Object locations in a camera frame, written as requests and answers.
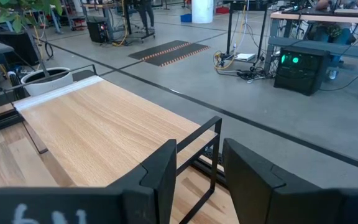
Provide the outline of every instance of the person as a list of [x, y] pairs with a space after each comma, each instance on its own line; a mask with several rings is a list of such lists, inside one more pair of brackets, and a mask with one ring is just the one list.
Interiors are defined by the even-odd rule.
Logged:
[[[345, 8], [358, 7], [358, 0], [337, 0], [338, 2], [331, 2], [330, 0], [319, 0], [316, 4], [317, 10], [327, 10], [328, 7], [331, 9], [335, 6], [339, 7], [343, 5]], [[328, 42], [332, 38], [332, 43], [335, 44], [346, 44], [351, 36], [351, 24], [343, 22], [322, 22], [318, 24], [316, 33], [314, 34], [314, 40], [321, 42]], [[332, 62], [338, 64], [341, 57], [334, 55]], [[336, 78], [337, 71], [330, 71], [329, 79], [333, 80]]]
[[152, 0], [140, 0], [139, 1], [139, 14], [140, 18], [142, 19], [143, 28], [145, 29], [147, 27], [147, 14], [150, 17], [150, 27], [149, 30], [154, 31], [154, 13], [152, 9]]

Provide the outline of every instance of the blue bin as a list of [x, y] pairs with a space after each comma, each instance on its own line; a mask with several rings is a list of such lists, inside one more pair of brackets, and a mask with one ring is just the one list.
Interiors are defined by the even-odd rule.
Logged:
[[181, 15], [180, 22], [191, 22], [191, 13]]

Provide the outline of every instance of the person's leg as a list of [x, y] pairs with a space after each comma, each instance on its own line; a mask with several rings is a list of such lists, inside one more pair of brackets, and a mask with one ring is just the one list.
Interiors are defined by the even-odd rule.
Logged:
[[143, 27], [146, 28], [147, 27], [147, 16], [146, 16], [146, 9], [143, 4], [139, 4], [138, 11], [139, 11], [140, 18], [142, 19]]
[[[320, 42], [328, 42], [329, 34], [327, 32], [327, 27], [317, 27], [316, 33], [314, 34], [313, 40]], [[328, 78], [330, 80], [334, 80], [336, 78], [337, 71], [330, 71], [328, 74]]]
[[327, 33], [327, 27], [319, 26], [316, 29], [313, 40], [320, 42], [328, 42], [329, 35]]
[[147, 13], [149, 14], [150, 17], [150, 25], [151, 27], [154, 27], [154, 13], [153, 13], [153, 8], [152, 8], [152, 1], [146, 0], [144, 2], [145, 4], [145, 8], [147, 10]]
[[[333, 39], [333, 43], [335, 44], [346, 44], [347, 40], [349, 40], [349, 37], [351, 36], [351, 30], [348, 28], [345, 28], [342, 30], [342, 33], [339, 34], [339, 36], [335, 37]], [[333, 62], [335, 64], [339, 63], [339, 60], [341, 59], [341, 56], [334, 56]]]

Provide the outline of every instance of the shoe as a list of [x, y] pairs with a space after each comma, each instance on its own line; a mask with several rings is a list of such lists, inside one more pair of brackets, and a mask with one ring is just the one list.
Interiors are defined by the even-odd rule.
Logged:
[[328, 75], [328, 78], [330, 80], [334, 80], [336, 78], [336, 75], [338, 74], [338, 71], [330, 71], [329, 72], [329, 75]]

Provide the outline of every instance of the white tape strip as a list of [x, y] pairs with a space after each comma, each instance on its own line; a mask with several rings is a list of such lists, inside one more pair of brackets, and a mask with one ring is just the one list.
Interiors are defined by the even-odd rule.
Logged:
[[54, 98], [58, 98], [59, 96], [65, 95], [67, 93], [71, 93], [75, 90], [79, 90], [81, 88], [84, 88], [86, 86], [95, 84], [97, 82], [102, 81], [103, 79], [98, 76], [92, 76], [89, 78], [85, 78], [84, 80], [78, 81], [76, 83], [73, 83], [71, 85], [67, 85], [63, 88], [59, 88], [56, 90], [52, 90], [50, 92], [41, 94], [39, 96], [32, 96], [23, 100], [20, 100], [16, 103], [14, 103], [14, 106], [17, 111], [22, 111], [27, 108], [33, 107], [35, 105], [39, 105], [41, 103], [44, 103], [48, 100], [52, 100]]

